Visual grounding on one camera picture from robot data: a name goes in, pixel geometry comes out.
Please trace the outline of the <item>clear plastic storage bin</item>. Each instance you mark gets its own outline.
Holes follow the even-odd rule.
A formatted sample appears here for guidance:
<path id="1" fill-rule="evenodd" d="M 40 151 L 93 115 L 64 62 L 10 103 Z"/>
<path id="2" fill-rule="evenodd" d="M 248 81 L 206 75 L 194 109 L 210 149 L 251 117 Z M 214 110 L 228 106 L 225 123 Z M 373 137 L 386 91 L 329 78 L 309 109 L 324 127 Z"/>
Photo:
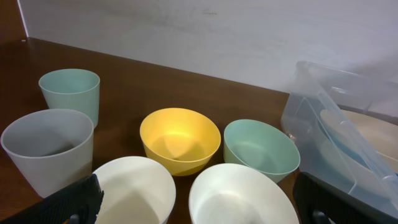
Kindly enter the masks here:
<path id="1" fill-rule="evenodd" d="M 397 84 L 296 65 L 281 125 L 300 170 L 397 216 Z"/>

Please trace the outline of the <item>blue plate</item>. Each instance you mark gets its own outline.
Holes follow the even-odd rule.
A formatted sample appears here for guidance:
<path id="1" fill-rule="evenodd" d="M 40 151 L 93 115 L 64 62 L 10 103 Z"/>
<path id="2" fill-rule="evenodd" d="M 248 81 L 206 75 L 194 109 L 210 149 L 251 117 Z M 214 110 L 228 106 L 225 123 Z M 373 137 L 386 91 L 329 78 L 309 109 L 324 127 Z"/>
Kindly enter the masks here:
<path id="1" fill-rule="evenodd" d="M 366 169 L 369 169 L 369 166 L 365 163 L 362 157 L 359 155 L 358 150 L 354 148 L 354 145 L 350 141 L 348 141 L 344 136 L 342 138 L 339 137 L 338 134 L 333 134 L 328 128 L 324 128 L 321 122 L 317 122 L 320 131 L 327 138 L 327 140 L 335 143 L 336 147 L 338 147 L 344 154 L 350 157 L 352 160 L 356 161 L 358 164 L 362 165 Z"/>

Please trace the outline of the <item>yellow bowl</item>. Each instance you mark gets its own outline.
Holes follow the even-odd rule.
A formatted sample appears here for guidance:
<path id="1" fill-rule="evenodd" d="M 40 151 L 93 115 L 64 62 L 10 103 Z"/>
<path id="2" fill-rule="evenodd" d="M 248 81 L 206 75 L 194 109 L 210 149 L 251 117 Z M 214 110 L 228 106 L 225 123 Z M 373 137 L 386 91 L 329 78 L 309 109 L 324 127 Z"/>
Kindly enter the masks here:
<path id="1" fill-rule="evenodd" d="M 217 152 L 221 134 L 206 116 L 185 108 L 164 108 L 147 115 L 139 134 L 148 158 L 174 176 L 202 170 Z"/>

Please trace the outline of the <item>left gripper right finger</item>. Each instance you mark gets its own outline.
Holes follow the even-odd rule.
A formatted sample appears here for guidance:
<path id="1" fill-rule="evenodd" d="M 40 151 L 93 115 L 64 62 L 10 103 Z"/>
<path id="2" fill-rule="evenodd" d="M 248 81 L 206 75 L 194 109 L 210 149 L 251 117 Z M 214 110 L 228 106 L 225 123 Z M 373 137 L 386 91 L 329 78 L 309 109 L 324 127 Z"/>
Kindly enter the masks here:
<path id="1" fill-rule="evenodd" d="M 303 224 L 397 224 L 397 218 L 307 172 L 298 174 L 293 196 Z"/>

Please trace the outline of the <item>cream cup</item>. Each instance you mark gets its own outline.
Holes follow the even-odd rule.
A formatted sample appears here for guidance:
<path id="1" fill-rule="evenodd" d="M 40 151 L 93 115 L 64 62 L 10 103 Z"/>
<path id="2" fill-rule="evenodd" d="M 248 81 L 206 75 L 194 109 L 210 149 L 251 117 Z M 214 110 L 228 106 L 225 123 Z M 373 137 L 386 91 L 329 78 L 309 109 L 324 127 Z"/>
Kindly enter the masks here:
<path id="1" fill-rule="evenodd" d="M 93 173 L 104 192 L 96 224 L 167 223 L 176 186 L 163 165 L 147 157 L 127 156 Z"/>

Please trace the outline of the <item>green bowl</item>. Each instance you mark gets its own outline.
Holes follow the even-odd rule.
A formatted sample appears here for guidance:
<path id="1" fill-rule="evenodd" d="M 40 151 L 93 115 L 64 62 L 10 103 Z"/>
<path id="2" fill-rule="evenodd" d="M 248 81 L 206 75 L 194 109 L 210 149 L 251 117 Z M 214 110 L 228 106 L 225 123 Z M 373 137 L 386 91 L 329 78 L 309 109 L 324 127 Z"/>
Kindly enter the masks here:
<path id="1" fill-rule="evenodd" d="M 294 142 L 279 129 L 253 119 L 230 122 L 223 133 L 225 163 L 248 166 L 280 182 L 300 165 Z"/>

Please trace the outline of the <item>white bowl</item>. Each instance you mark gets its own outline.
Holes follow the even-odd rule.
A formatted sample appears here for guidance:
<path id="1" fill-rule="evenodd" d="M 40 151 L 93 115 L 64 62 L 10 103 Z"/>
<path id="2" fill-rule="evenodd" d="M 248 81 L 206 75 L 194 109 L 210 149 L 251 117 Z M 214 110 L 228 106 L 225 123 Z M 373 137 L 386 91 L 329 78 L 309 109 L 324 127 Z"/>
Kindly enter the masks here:
<path id="1" fill-rule="evenodd" d="M 191 186 L 188 206 L 194 224 L 299 223 L 294 206 L 275 182 L 239 164 L 202 171 Z"/>

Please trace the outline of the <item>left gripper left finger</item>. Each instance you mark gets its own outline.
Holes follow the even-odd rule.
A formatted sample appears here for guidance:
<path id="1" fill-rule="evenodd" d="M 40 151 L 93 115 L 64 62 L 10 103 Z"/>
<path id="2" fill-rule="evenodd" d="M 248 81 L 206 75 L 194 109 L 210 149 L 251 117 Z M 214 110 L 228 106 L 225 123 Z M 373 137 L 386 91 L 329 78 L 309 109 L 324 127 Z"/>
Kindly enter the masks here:
<path id="1" fill-rule="evenodd" d="M 97 175 L 88 175 L 1 221 L 7 223 L 94 224 L 104 197 Z"/>

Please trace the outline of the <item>grey cup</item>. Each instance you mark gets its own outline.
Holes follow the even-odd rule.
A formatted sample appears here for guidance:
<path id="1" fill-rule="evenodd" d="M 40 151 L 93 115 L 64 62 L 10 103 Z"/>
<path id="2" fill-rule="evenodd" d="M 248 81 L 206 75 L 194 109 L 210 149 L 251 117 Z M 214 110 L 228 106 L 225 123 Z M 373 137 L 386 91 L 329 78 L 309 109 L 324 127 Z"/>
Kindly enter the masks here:
<path id="1" fill-rule="evenodd" d="M 92 120 L 69 109 L 25 115 L 1 135 L 1 146 L 36 193 L 48 197 L 92 174 Z"/>

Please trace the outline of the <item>green cup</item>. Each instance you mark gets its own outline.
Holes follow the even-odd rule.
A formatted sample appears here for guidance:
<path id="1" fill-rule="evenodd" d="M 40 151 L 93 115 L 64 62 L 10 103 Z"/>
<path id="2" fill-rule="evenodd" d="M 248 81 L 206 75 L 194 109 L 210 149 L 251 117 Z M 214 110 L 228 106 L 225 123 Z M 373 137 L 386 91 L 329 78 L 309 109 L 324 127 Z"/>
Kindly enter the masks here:
<path id="1" fill-rule="evenodd" d="M 71 109 L 98 124 L 100 77 L 89 70 L 67 68 L 46 73 L 39 87 L 50 109 Z"/>

